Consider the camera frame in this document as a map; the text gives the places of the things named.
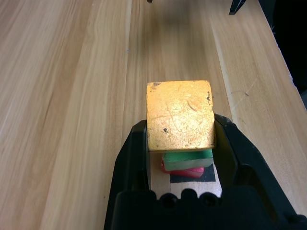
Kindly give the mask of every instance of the green block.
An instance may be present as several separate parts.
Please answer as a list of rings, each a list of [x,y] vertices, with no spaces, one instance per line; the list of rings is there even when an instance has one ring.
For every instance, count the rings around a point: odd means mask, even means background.
[[[168,152],[163,154],[165,170],[208,167],[213,164],[212,149],[197,152]]]

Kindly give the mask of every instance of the wooden table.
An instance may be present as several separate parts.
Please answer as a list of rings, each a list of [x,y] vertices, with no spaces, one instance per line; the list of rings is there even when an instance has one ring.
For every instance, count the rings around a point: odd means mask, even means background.
[[[305,108],[259,3],[228,16],[230,4],[1,1],[0,229],[102,229],[114,162],[145,118],[151,81],[209,80],[214,112],[306,215]]]

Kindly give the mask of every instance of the scratch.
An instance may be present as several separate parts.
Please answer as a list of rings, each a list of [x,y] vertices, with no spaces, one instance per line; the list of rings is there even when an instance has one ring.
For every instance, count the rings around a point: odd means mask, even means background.
[[[12,109],[12,105],[13,105],[14,99],[15,99],[15,97],[13,98],[13,100],[12,100],[12,102],[11,102],[11,104],[10,104],[10,107],[9,107],[9,109],[8,109],[8,112],[6,113],[6,116],[5,116],[5,118],[4,118],[2,127],[1,127],[1,129],[0,129],[0,136],[2,136],[2,132],[3,132],[3,130],[4,130],[5,123],[6,123],[7,119],[8,119],[8,117],[9,117],[9,114],[11,113],[11,109]]]
[[[193,111],[195,111],[196,112],[196,109],[194,109],[191,105],[190,105],[190,103],[187,101],[187,103],[188,103],[188,106],[191,108],[191,110],[193,110]]]
[[[249,94],[247,94],[246,92],[244,92],[244,91],[242,91],[242,90],[232,91],[231,94],[236,93],[236,92],[244,93],[245,96],[249,97]]]
[[[254,80],[254,82],[252,83],[252,85],[249,87],[249,89],[246,91],[245,95],[243,97],[241,97],[241,99],[230,109],[230,112],[228,113],[227,117],[231,114],[231,111],[234,110],[239,104],[240,102],[243,100],[243,98],[246,96],[246,94],[248,94],[248,91],[250,91],[250,89],[254,86],[254,84],[256,83],[257,79]]]
[[[164,115],[156,116],[156,117],[153,117],[152,120],[155,120],[155,119],[158,119],[158,118],[161,118],[161,117],[167,117],[167,116],[164,116]]]
[[[168,106],[167,106],[167,105],[166,105],[166,107],[167,107],[167,109],[166,109],[166,110],[168,111],[169,115],[171,116],[171,119],[172,119],[172,121],[173,121],[173,123],[174,123],[175,128],[177,129],[177,131],[178,131],[178,132],[180,132],[180,131],[178,130],[178,128],[177,128],[177,126],[176,126],[175,122],[174,122],[173,116],[172,116],[171,112],[169,111],[169,108],[168,108]]]

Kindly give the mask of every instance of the yellow block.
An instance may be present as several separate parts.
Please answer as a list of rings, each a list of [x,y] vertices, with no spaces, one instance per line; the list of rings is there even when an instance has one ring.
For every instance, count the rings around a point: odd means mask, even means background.
[[[147,133],[149,151],[214,148],[214,113],[209,82],[149,83]]]

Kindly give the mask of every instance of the red block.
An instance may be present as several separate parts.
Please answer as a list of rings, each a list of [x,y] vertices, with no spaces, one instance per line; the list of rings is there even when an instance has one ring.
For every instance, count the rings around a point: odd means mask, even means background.
[[[177,175],[177,176],[187,176],[187,177],[192,177],[192,178],[200,178],[203,175],[203,173],[205,172],[204,168],[166,171],[165,167],[164,167],[163,160],[162,160],[161,167],[162,167],[162,171],[164,173]]]

